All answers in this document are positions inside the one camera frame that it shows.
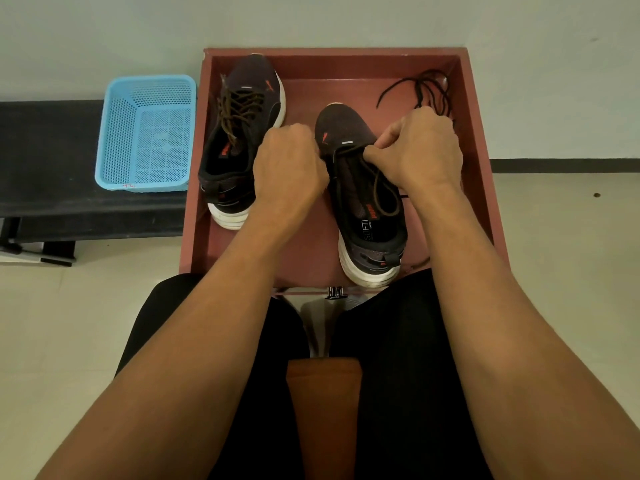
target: tiled floor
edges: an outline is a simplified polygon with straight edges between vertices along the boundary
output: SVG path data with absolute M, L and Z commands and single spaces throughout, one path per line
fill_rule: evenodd
M 495 180 L 516 277 L 640 423 L 640 175 Z M 70 269 L 0 264 L 3 480 L 34 478 L 107 386 L 179 250 L 179 238 L 82 242 Z

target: black baseboard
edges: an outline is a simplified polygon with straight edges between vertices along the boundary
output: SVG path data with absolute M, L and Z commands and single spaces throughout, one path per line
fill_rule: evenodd
M 640 173 L 640 158 L 492 159 L 494 173 Z

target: left hand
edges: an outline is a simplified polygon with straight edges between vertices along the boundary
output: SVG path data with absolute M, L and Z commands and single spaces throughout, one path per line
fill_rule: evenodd
M 253 163 L 255 208 L 293 234 L 329 184 L 329 174 L 306 125 L 267 131 Z

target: hand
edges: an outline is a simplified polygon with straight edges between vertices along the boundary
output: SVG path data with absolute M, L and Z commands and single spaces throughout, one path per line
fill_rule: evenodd
M 329 184 L 319 155 L 306 125 L 267 131 L 253 163 L 256 209 L 252 212 L 268 212 L 274 225 L 282 224 L 293 234 Z
M 414 109 L 389 126 L 375 145 L 364 149 L 364 160 L 412 200 L 437 192 L 442 184 L 460 189 L 462 152 L 453 123 L 430 107 Z

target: black sneaker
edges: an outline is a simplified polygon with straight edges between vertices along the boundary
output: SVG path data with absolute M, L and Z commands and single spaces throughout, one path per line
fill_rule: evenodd
M 286 112 L 282 81 L 261 54 L 240 59 L 222 78 L 218 117 L 202 153 L 198 179 L 214 220 L 242 227 L 255 200 L 253 160 L 265 133 Z
M 342 269 L 354 283 L 388 285 L 400 272 L 406 245 L 404 208 L 395 185 L 362 158 L 376 141 L 352 108 L 329 104 L 318 115 L 316 142 L 327 165 Z

